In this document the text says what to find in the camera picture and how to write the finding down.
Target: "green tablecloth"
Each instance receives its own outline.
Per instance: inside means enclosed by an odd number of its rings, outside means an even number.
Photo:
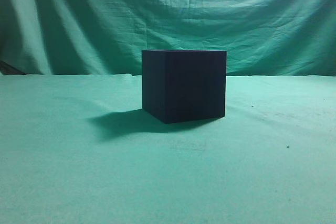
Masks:
[[[0,223],[334,223],[336,78],[228,77],[165,125],[141,76],[0,77]]]

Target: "black cube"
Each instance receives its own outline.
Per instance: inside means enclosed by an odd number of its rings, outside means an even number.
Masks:
[[[143,109],[164,123],[223,117],[226,56],[219,50],[143,50]]]

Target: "cube front face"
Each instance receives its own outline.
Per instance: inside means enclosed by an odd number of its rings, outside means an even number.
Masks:
[[[144,50],[143,108],[164,123],[225,115],[226,52]]]

